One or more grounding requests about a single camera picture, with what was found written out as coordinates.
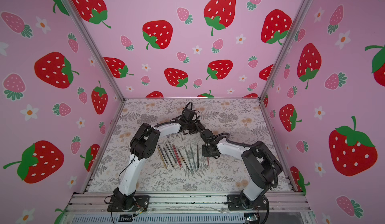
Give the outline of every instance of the white flower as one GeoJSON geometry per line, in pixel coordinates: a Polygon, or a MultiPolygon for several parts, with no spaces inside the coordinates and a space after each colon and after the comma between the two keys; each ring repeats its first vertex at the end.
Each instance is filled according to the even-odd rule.
{"type": "Polygon", "coordinates": [[[317,162],[315,162],[314,164],[315,164],[314,171],[320,174],[320,177],[322,177],[322,173],[326,173],[325,169],[322,168],[322,163],[317,164],[317,162]]]}
{"type": "Polygon", "coordinates": [[[26,224],[29,221],[33,220],[33,212],[35,211],[35,208],[33,208],[31,211],[24,210],[22,217],[17,219],[16,223],[26,224]]]}
{"type": "Polygon", "coordinates": [[[195,53],[198,53],[199,55],[201,54],[202,49],[199,48],[198,45],[197,45],[195,48],[192,48],[192,49],[194,50],[194,54],[195,54],[195,53]]]}
{"type": "Polygon", "coordinates": [[[243,34],[241,34],[239,37],[235,37],[235,39],[237,39],[235,43],[240,43],[240,44],[243,44],[243,41],[246,40],[243,34]]]}
{"type": "Polygon", "coordinates": [[[85,120],[83,120],[82,117],[79,118],[79,121],[76,121],[76,124],[78,125],[79,129],[82,127],[85,127],[84,123],[85,123],[85,120]]]}
{"type": "Polygon", "coordinates": [[[6,56],[7,55],[7,52],[5,51],[5,49],[8,47],[9,45],[6,44],[6,43],[0,43],[0,54],[6,56]]]}
{"type": "Polygon", "coordinates": [[[41,28],[43,33],[46,34],[47,31],[51,31],[51,28],[47,25],[47,20],[46,19],[40,19],[39,17],[36,16],[36,20],[37,20],[37,23],[36,23],[36,26],[38,28],[41,28]]]}
{"type": "Polygon", "coordinates": [[[323,10],[321,7],[320,9],[314,14],[314,22],[319,22],[321,21],[321,16],[323,15],[323,13],[325,12],[325,10],[323,10]]]}
{"type": "Polygon", "coordinates": [[[90,62],[91,66],[95,67],[95,59],[93,57],[89,58],[88,61],[90,62]]]}
{"type": "Polygon", "coordinates": [[[320,120],[322,120],[322,116],[326,114],[325,111],[322,111],[322,106],[320,106],[319,108],[315,108],[314,111],[315,111],[314,117],[315,118],[318,117],[320,120]]]}
{"type": "Polygon", "coordinates": [[[70,186],[70,189],[72,188],[73,185],[76,185],[76,178],[77,178],[77,176],[75,176],[75,177],[71,176],[69,182],[67,182],[67,185],[70,186]]]}
{"type": "Polygon", "coordinates": [[[32,106],[28,104],[26,106],[26,110],[21,110],[20,113],[25,115],[25,120],[27,121],[30,118],[37,119],[37,115],[36,115],[37,111],[39,111],[38,108],[32,108],[32,106]]]}
{"type": "Polygon", "coordinates": [[[349,34],[350,34],[350,30],[347,31],[345,34],[343,33],[340,33],[339,34],[339,40],[336,41],[335,45],[339,45],[339,49],[342,49],[343,46],[346,44],[346,43],[350,43],[350,38],[349,38],[349,34]]]}
{"type": "Polygon", "coordinates": [[[246,80],[246,78],[247,78],[247,77],[245,77],[245,75],[239,77],[239,82],[240,82],[240,81],[243,81],[243,82],[244,82],[244,81],[246,80]]]}
{"type": "Polygon", "coordinates": [[[325,223],[325,224],[333,224],[331,221],[330,221],[330,216],[329,215],[325,215],[324,213],[322,213],[322,222],[325,223]]]}
{"type": "Polygon", "coordinates": [[[146,72],[148,72],[148,70],[151,68],[148,67],[148,64],[142,64],[142,69],[144,69],[146,72]]]}

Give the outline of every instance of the pink wall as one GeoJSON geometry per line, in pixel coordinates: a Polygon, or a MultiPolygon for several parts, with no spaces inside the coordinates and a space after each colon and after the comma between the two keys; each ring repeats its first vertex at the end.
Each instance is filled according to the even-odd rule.
{"type": "Polygon", "coordinates": [[[118,102],[99,66],[90,65],[92,55],[71,18],[57,5],[53,12],[53,0],[0,0],[0,6],[0,79],[6,93],[0,97],[1,166],[22,161],[1,169],[2,223],[25,223],[23,218],[28,223],[54,223],[61,213],[55,209],[64,210],[88,174],[80,154],[92,161],[95,151],[86,155],[87,150],[102,144],[105,135],[99,123],[108,130],[118,102]],[[28,29],[32,37],[23,37],[21,31],[30,33],[28,29]],[[73,48],[69,33],[76,37],[76,42],[70,41],[73,48]],[[80,74],[74,73],[71,84],[64,57],[80,74]],[[108,95],[100,115],[91,98],[98,81],[108,95]],[[79,97],[79,87],[86,99],[85,94],[79,97]],[[57,103],[59,111],[54,112],[57,103]],[[76,136],[80,143],[72,141],[76,136]]]}
{"type": "Polygon", "coordinates": [[[314,0],[305,36],[293,42],[268,92],[272,124],[318,223],[383,222],[384,9],[385,0],[314,0]],[[380,48],[365,51],[370,45],[380,48]]]}
{"type": "Polygon", "coordinates": [[[282,38],[280,42],[284,41],[284,32],[290,27],[302,0],[87,1],[73,0],[102,55],[115,58],[108,59],[111,65],[113,60],[121,63],[120,66],[126,64],[128,74],[133,74],[121,75],[117,71],[117,64],[111,67],[125,97],[137,98],[146,97],[153,91],[161,92],[164,97],[196,97],[203,93],[206,93],[203,96],[210,94],[215,97],[259,95],[267,77],[262,75],[267,73],[265,70],[271,70],[270,65],[274,63],[281,47],[277,41],[272,44],[265,42],[278,30],[280,32],[277,32],[275,39],[282,38]],[[211,20],[214,16],[221,18],[219,23],[211,20]],[[152,30],[164,26],[166,29],[152,30]],[[257,58],[256,61],[250,59],[252,56],[257,58]],[[214,71],[217,68],[220,71],[221,64],[228,64],[222,72],[211,73],[218,79],[213,79],[207,72],[211,62],[215,64],[212,68],[214,71]],[[232,66],[230,71],[225,71],[229,66],[232,66]],[[170,79],[166,79],[164,72],[168,68],[177,69],[178,73],[175,70],[171,70],[171,74],[166,71],[167,75],[170,74],[170,79]],[[181,87],[176,87],[178,82],[173,77],[184,79],[181,87]]]}

